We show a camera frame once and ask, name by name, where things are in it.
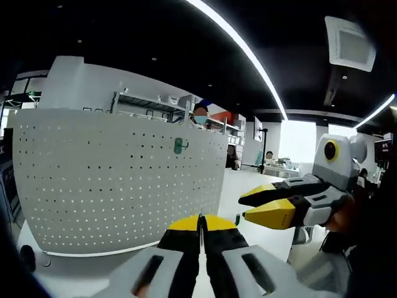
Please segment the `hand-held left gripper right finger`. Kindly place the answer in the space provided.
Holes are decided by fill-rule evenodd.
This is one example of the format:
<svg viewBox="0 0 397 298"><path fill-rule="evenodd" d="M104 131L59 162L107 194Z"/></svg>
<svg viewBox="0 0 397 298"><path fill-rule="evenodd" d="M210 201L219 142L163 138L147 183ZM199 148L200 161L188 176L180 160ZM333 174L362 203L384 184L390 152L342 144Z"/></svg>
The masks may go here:
<svg viewBox="0 0 397 298"><path fill-rule="evenodd" d="M237 226L203 216L207 274L216 297L322 297L303 285L295 270L258 245L249 246Z"/></svg>

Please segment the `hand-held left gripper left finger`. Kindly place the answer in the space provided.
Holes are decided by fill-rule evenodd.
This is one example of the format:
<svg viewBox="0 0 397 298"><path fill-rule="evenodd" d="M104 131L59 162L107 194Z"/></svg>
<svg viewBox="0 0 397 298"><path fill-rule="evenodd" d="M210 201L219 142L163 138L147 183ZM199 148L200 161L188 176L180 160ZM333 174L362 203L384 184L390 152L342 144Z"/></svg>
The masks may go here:
<svg viewBox="0 0 397 298"><path fill-rule="evenodd" d="M139 251L109 275L94 297L188 297L199 272L200 216L172 223L158 246Z"/></svg>

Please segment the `person's right hand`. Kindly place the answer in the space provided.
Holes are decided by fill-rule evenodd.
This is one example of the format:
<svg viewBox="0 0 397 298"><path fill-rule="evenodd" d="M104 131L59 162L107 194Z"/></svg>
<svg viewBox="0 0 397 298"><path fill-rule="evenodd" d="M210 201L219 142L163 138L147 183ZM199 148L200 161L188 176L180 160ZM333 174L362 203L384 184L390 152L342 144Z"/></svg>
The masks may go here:
<svg viewBox="0 0 397 298"><path fill-rule="evenodd" d="M331 232L349 233L357 215L357 208L352 196L342 197L342 207L326 222L325 227Z"/></svg>

